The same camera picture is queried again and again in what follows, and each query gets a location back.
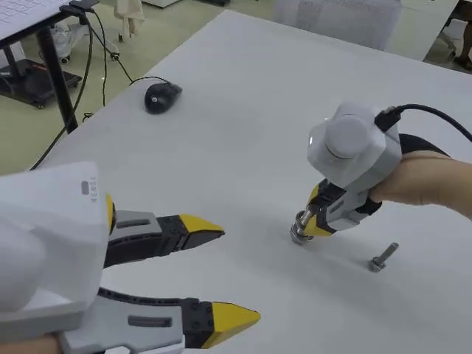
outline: black cable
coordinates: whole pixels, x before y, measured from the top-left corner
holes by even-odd
[[[167,80],[165,80],[165,79],[163,79],[162,77],[159,77],[159,76],[144,76],[144,77],[139,77],[135,80],[132,80],[131,83],[130,83],[130,86],[133,85],[137,81],[147,80],[147,79],[160,79],[160,80],[164,81],[165,83],[171,83],[170,81],[167,81]]]
[[[455,127],[463,136],[465,136],[470,142],[472,142],[472,134],[469,133],[467,129],[465,129],[459,122],[457,122],[454,118],[447,115],[444,112],[437,110],[436,108],[428,107],[427,105],[416,105],[416,104],[409,104],[409,105],[399,105],[395,108],[395,111],[401,114],[406,110],[417,110],[417,111],[425,111],[435,116],[438,116],[441,119],[444,119],[447,123]]]
[[[133,79],[129,73],[128,73],[128,70],[126,70],[125,66],[123,65],[123,63],[121,62],[121,60],[118,58],[119,56],[119,53],[113,53],[110,49],[108,49],[108,47],[106,46],[106,42],[105,42],[105,32],[104,32],[104,29],[103,29],[103,24],[102,24],[102,21],[100,19],[100,17],[98,16],[98,13],[96,13],[95,11],[93,11],[93,14],[97,17],[97,20],[98,22],[100,23],[100,28],[102,30],[102,34],[103,34],[103,41],[102,41],[102,38],[100,38],[100,36],[97,34],[97,32],[95,31],[95,29],[91,29],[91,31],[95,34],[95,37],[97,37],[98,41],[100,42],[100,44],[103,46],[103,49],[104,51],[108,52],[110,55],[112,55],[114,57],[114,61],[116,61],[119,66],[121,66],[121,69],[123,70],[123,72],[125,73],[126,77],[130,80],[131,84],[134,84],[136,81],[139,81],[139,80],[144,80],[144,79],[159,79],[159,80],[162,80],[164,81],[165,83],[171,83],[169,80],[165,80],[164,78],[162,77],[159,77],[159,76],[146,76],[146,77],[140,77],[138,79]]]
[[[106,48],[105,28],[103,27],[103,23],[102,23],[101,18],[98,16],[98,14],[95,12],[95,10],[92,9],[91,13],[93,13],[95,15],[95,17],[97,18],[98,23],[100,24],[100,29],[102,30],[103,42],[100,40],[100,37],[97,35],[97,33],[95,31],[93,31],[93,33],[97,36],[97,38],[99,38],[99,41],[103,46],[103,71],[105,72],[105,76],[103,78],[103,84],[102,84],[102,97],[103,97],[103,107],[105,107],[105,105],[106,105],[105,88],[106,88],[106,80],[108,78],[108,67],[107,67],[107,63],[106,63],[107,48]]]
[[[123,70],[123,72],[125,73],[125,75],[128,77],[128,79],[133,82],[133,79],[131,78],[131,76],[128,74],[128,70],[126,70],[125,66],[123,65],[123,63],[119,60],[119,58],[115,58],[116,61],[118,62],[118,64],[121,66],[121,69]]]
[[[86,20],[86,24],[89,29],[91,29],[90,21],[87,19],[86,16],[83,16],[84,20]],[[69,127],[69,125],[72,123],[72,117],[75,115],[75,111],[77,110],[77,107],[79,106],[80,100],[82,99],[83,91],[85,90],[86,87],[86,82],[87,82],[87,77],[89,77],[89,70],[90,70],[90,65],[91,65],[91,56],[92,56],[92,51],[93,51],[93,36],[90,35],[88,39],[88,58],[87,58],[87,64],[86,64],[86,70],[83,73],[83,80],[82,80],[82,86],[80,87],[79,94],[77,96],[77,99],[75,100],[74,108],[72,109],[72,115],[66,125],[64,125],[64,128],[59,132],[59,134],[55,137],[55,139],[52,141],[52,143],[49,145],[49,147],[44,151],[43,155],[37,160],[37,162],[29,169],[30,171],[36,170],[38,166],[44,161],[46,156],[49,154],[49,152],[52,150],[54,145],[59,141],[60,137],[66,132],[66,129]]]

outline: computer mouse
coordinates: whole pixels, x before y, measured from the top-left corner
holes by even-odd
[[[151,114],[161,114],[169,110],[176,102],[182,88],[175,83],[155,83],[145,95],[146,111]]]

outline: table surface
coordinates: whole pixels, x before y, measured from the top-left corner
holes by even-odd
[[[151,82],[139,82],[44,166],[95,160],[119,209],[200,215],[227,235],[107,270],[104,284],[261,312],[255,327],[212,353],[470,351],[469,220],[435,206],[386,204],[305,247],[288,234],[322,179],[306,160],[308,131],[340,102],[432,105],[472,129],[470,76],[229,11],[150,74],[184,88],[170,111],[146,114]],[[472,162],[470,143],[434,116],[404,114],[400,130]],[[369,273],[367,261],[394,241],[400,248],[387,268]]]

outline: bolt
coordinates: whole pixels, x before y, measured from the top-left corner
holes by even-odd
[[[295,217],[295,224],[290,229],[290,235],[293,242],[303,245],[313,239],[312,236],[306,236],[304,233],[308,221],[313,217],[313,212],[310,209],[302,210]]]
[[[384,269],[386,267],[385,261],[388,260],[397,249],[398,243],[394,242],[383,252],[383,254],[378,257],[373,257],[369,262],[369,270],[378,273]]]

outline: black stand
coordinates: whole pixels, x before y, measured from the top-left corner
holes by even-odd
[[[36,38],[38,39],[39,48],[43,53],[44,63],[48,68],[52,86],[54,87],[56,96],[58,97],[58,105],[64,125],[66,126],[67,133],[71,133],[78,127],[78,125],[72,108],[71,97],[69,96],[69,91],[67,89],[68,85],[64,78],[62,68],[60,67],[59,57],[54,46],[54,41],[52,40],[51,30],[48,27],[44,27],[36,33]]]
[[[47,67],[33,60],[15,61],[9,46],[3,48],[8,66],[0,69],[0,95],[33,105],[42,109],[55,96],[54,87],[49,80]],[[77,87],[80,76],[64,72],[68,87]]]
[[[62,71],[49,29],[69,16],[68,13],[60,12],[0,40],[0,49],[5,51],[9,64],[0,69],[0,95],[38,108],[43,108],[47,100],[56,96],[66,130],[71,133],[77,127],[77,120],[72,114],[68,87],[78,86],[82,78]],[[9,46],[35,33],[46,65],[27,59],[15,62]]]

